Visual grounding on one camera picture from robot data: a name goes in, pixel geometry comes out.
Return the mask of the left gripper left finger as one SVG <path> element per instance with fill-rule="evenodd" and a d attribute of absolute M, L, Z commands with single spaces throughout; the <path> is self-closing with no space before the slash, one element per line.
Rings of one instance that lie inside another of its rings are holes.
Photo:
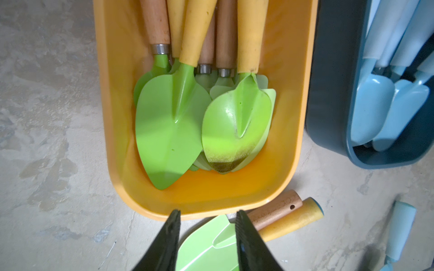
<path fill-rule="evenodd" d="M 133 271 L 174 271 L 178 254 L 181 212 L 173 210 Z"/>

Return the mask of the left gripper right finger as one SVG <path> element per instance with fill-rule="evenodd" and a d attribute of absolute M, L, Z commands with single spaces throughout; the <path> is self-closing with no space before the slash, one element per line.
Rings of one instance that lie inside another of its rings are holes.
<path fill-rule="evenodd" d="M 237 212 L 235 229 L 239 270 L 283 270 L 243 210 Z"/>

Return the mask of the blue shovel large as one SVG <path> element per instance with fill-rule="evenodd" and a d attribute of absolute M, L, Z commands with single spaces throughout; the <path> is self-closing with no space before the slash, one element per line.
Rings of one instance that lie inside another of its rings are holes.
<path fill-rule="evenodd" d="M 353 147 L 362 146 L 381 131 L 390 109 L 395 87 L 391 79 L 373 74 L 387 43 L 394 34 L 409 5 L 418 1 L 380 1 L 367 33 L 362 65 L 351 121 L 350 141 Z"/>

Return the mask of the dark green shovel yellow handle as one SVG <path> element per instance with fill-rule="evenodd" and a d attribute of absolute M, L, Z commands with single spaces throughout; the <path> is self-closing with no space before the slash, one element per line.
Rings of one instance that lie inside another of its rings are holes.
<path fill-rule="evenodd" d="M 253 151 L 268 123 L 270 101 L 255 78 L 268 6 L 268 1 L 238 1 L 238 81 L 234 89 L 212 100 L 203 117 L 203 151 L 211 168 L 221 174 Z"/>

